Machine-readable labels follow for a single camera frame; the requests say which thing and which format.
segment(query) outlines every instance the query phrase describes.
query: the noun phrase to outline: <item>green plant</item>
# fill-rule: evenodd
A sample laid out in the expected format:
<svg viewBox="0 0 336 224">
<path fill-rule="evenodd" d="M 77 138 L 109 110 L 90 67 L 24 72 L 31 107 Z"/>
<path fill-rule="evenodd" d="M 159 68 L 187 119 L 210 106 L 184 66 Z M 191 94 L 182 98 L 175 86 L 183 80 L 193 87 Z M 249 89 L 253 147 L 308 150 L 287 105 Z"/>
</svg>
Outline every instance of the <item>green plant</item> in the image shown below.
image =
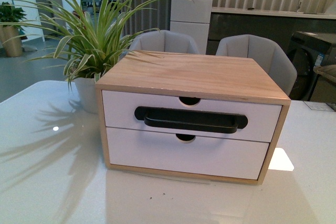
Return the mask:
<svg viewBox="0 0 336 224">
<path fill-rule="evenodd" d="M 82 7 L 76 0 L 65 0 L 72 8 L 73 13 L 64 9 L 54 1 L 50 3 L 33 3 L 22 1 L 33 5 L 30 7 L 46 10 L 53 13 L 55 17 L 50 18 L 45 14 L 40 14 L 42 25 L 36 24 L 36 20 L 23 20 L 20 25 L 26 27 L 36 27 L 50 30 L 55 36 L 48 38 L 59 40 L 55 52 L 34 58 L 58 58 L 66 61 L 64 75 L 68 82 L 80 77 L 94 78 L 97 81 L 117 62 L 122 53 L 128 51 L 133 39 L 144 31 L 133 35 L 122 36 L 122 32 L 127 20 L 136 12 L 146 9 L 155 1 L 148 0 L 138 6 L 131 8 L 134 0 L 117 0 L 109 3 L 102 0 L 99 14 L 96 14 L 95 2 L 93 2 L 93 19 L 89 13 L 82 11 Z M 64 20 L 66 26 L 57 23 L 57 20 Z M 4 25 L 12 25 L 12 22 L 5 22 Z M 43 24 L 50 24 L 55 27 L 45 28 Z"/>
<path fill-rule="evenodd" d="M 11 5 L 9 2 L 2 2 L 0 5 L 0 22 L 11 22 L 18 23 L 25 18 L 26 14 L 23 9 L 16 8 L 14 5 Z"/>
</svg>

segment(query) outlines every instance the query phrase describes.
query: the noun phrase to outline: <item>paper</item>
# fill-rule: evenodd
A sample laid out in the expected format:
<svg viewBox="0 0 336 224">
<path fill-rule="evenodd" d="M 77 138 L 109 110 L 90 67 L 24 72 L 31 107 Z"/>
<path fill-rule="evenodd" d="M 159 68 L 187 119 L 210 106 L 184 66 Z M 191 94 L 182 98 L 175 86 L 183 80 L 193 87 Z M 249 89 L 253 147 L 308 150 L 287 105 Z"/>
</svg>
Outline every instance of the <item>paper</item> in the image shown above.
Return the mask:
<svg viewBox="0 0 336 224">
<path fill-rule="evenodd" d="M 332 106 L 335 105 L 333 103 L 329 103 L 330 105 L 326 103 L 321 102 L 304 102 L 311 110 L 321 110 L 321 111 L 335 111 Z"/>
</svg>

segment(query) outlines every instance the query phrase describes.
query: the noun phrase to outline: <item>table surface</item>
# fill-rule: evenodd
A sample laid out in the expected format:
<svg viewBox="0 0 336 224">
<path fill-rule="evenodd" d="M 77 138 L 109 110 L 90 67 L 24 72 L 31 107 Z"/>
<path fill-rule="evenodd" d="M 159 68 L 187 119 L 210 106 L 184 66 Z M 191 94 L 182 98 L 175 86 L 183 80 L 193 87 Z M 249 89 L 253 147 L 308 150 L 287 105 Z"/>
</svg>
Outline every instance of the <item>table surface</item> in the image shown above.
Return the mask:
<svg viewBox="0 0 336 224">
<path fill-rule="evenodd" d="M 98 115 L 66 82 L 36 83 L 0 115 L 0 223 L 336 223 L 336 113 L 301 101 L 278 142 L 294 169 L 260 186 L 107 170 Z"/>
</svg>

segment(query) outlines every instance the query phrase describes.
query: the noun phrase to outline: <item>white plant pot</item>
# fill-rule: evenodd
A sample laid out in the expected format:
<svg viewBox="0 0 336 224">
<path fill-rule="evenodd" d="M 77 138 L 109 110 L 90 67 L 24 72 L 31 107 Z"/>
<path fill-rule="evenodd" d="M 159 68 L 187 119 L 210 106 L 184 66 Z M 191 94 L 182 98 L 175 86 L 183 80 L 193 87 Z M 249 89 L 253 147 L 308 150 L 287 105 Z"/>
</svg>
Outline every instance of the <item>white plant pot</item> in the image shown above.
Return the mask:
<svg viewBox="0 0 336 224">
<path fill-rule="evenodd" d="M 97 114 L 97 98 L 94 79 L 91 78 L 77 78 L 74 80 L 76 85 L 80 103 L 85 111 Z"/>
</svg>

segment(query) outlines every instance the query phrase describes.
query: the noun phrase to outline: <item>white drawer front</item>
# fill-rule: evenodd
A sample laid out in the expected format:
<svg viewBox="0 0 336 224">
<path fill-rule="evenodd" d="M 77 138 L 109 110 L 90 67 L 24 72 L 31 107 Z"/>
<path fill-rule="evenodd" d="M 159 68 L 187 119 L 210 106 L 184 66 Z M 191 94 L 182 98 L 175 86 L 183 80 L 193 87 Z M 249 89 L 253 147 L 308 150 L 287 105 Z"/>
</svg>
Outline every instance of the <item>white drawer front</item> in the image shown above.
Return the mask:
<svg viewBox="0 0 336 224">
<path fill-rule="evenodd" d="M 271 141 L 281 110 L 280 105 L 218 100 L 201 100 L 195 106 L 186 106 L 180 102 L 178 97 L 105 90 L 102 91 L 102 96 L 105 121 L 106 126 L 108 127 L 252 140 L 259 142 Z M 248 124 L 244 129 L 238 129 L 237 132 L 233 134 L 150 127 L 145 125 L 143 121 L 139 121 L 135 118 L 134 111 L 138 106 L 242 114 L 248 118 Z"/>
<path fill-rule="evenodd" d="M 111 164 L 257 179 L 268 143 L 107 128 Z"/>
</svg>

